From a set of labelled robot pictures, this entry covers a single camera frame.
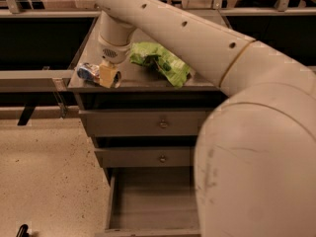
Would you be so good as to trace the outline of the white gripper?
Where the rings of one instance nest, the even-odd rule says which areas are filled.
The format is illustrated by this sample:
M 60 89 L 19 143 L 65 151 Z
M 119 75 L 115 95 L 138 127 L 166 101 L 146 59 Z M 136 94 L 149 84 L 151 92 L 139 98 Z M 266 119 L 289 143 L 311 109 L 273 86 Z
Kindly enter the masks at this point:
M 116 76 L 118 73 L 114 64 L 124 62 L 130 50 L 130 44 L 114 45 L 101 36 L 98 36 L 98 53 L 104 60 L 99 66 L 100 85 L 106 88 L 114 87 L 116 84 Z

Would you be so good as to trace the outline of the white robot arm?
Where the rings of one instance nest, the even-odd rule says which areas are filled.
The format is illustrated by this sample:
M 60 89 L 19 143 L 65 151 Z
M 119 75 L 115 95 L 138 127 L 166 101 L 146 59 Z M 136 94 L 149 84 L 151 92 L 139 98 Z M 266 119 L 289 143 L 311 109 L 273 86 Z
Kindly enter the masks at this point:
M 316 77 L 252 38 L 157 0 L 95 0 L 227 97 L 195 152 L 202 237 L 316 237 Z

